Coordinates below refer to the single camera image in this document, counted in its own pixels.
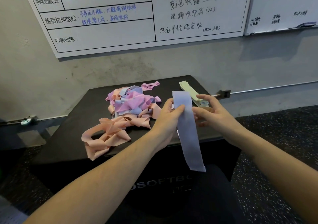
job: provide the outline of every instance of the person's left arm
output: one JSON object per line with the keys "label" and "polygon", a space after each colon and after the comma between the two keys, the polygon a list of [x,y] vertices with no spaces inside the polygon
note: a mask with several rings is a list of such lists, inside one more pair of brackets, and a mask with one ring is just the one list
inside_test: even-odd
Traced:
{"label": "person's left arm", "polygon": [[163,149],[184,111],[163,106],[152,130],[120,153],[77,178],[37,209],[24,223],[104,224],[117,209],[155,153]]}

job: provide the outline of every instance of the forearm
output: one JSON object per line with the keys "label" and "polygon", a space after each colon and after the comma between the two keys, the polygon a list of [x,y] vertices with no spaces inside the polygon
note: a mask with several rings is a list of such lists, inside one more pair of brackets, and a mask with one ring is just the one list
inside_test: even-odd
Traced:
{"label": "forearm", "polygon": [[237,133],[234,145],[247,153],[284,199],[308,223],[318,219],[318,171],[248,130]]}
{"label": "forearm", "polygon": [[152,132],[59,191],[25,223],[104,224],[133,186],[159,143]]}

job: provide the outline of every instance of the purple resistance band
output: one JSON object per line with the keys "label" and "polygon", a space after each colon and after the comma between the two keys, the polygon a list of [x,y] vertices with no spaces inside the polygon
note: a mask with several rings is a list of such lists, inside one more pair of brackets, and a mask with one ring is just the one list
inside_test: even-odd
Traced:
{"label": "purple resistance band", "polygon": [[172,91],[175,109],[185,105],[185,111],[178,121],[178,132],[185,161],[190,170],[205,172],[205,166],[201,155],[197,127],[192,112],[192,99],[188,92]]}

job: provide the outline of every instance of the person's left hand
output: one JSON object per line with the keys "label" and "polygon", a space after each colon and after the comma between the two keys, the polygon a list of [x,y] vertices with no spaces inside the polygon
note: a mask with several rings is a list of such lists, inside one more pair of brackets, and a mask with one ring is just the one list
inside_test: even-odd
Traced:
{"label": "person's left hand", "polygon": [[169,144],[173,132],[177,129],[179,116],[185,110],[185,106],[181,105],[175,110],[172,110],[173,98],[169,98],[157,118],[153,128],[149,133],[152,133],[156,136],[156,139],[159,140],[160,145],[157,148],[157,151],[163,149]]}

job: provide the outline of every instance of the person's leg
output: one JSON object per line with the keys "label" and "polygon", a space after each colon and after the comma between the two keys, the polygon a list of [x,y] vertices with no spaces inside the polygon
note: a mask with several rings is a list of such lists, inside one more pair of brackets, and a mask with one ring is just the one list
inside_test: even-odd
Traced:
{"label": "person's leg", "polygon": [[188,203],[169,222],[248,223],[231,184],[216,165],[207,165],[206,173],[195,175]]}

